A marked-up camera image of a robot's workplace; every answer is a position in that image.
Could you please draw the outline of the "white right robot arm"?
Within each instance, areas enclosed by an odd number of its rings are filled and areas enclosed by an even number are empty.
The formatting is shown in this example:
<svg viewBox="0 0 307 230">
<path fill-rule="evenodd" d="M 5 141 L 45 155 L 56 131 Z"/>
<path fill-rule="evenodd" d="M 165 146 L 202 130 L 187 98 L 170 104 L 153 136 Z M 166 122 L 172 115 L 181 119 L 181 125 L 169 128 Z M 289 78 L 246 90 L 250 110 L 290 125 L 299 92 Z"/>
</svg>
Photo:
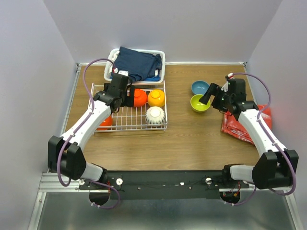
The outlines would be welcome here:
<svg viewBox="0 0 307 230">
<path fill-rule="evenodd" d="M 289 193 L 293 193 L 298 154 L 295 150 L 288 150 L 277 139 L 262 118 L 262 110 L 254 101 L 247 100 L 245 80 L 227 76 L 224 86 L 211 83 L 199 101 L 206 104 L 211 96 L 214 97 L 212 107 L 220 112 L 229 112 L 244 127 L 260 156 L 254 166 L 226 165 L 221 175 L 222 185 L 230 188 L 238 181 L 245 181 L 258 189 L 272 191 L 291 187 Z"/>
</svg>

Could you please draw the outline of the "blue bowl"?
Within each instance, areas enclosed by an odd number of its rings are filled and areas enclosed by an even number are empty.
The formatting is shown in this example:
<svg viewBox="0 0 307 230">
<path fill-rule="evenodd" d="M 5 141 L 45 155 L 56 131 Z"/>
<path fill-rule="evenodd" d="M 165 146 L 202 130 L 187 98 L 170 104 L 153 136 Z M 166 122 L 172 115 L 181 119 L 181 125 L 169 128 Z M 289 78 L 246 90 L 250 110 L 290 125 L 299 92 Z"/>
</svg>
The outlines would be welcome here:
<svg viewBox="0 0 307 230">
<path fill-rule="evenodd" d="M 207 82 L 202 81 L 202 80 L 197 80 L 197 81 L 192 83 L 191 91 L 194 95 L 196 95 L 196 94 L 204 95 L 207 92 L 209 86 L 210 85 Z"/>
</svg>

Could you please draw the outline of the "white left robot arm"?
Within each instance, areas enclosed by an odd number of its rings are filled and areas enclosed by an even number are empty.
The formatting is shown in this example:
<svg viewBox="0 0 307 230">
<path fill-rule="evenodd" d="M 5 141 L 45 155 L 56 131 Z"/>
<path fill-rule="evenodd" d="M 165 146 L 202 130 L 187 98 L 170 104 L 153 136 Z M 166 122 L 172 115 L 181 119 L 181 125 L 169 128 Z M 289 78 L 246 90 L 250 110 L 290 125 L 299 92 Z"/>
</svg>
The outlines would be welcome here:
<svg viewBox="0 0 307 230">
<path fill-rule="evenodd" d="M 60 137 L 48 141 L 48 168 L 72 180 L 87 179 L 95 189 L 106 185 L 106 169 L 88 163 L 83 150 L 99 125 L 118 112 L 121 107 L 134 105 L 134 86 L 128 76 L 115 73 L 110 83 L 104 85 L 91 98 L 90 107 L 82 117 Z"/>
</svg>

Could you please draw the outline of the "lime green bowl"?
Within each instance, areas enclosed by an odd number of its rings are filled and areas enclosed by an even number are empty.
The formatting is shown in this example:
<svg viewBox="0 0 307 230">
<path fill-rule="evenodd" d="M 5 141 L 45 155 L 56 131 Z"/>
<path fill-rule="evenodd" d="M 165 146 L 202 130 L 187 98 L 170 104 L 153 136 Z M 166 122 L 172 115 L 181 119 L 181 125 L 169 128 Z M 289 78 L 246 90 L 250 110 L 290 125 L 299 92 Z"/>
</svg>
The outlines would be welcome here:
<svg viewBox="0 0 307 230">
<path fill-rule="evenodd" d="M 193 111 L 197 113 L 203 113 L 211 107 L 211 101 L 209 100 L 207 104 L 199 102 L 199 99 L 202 97 L 201 94 L 196 94 L 191 97 L 190 105 Z"/>
</svg>

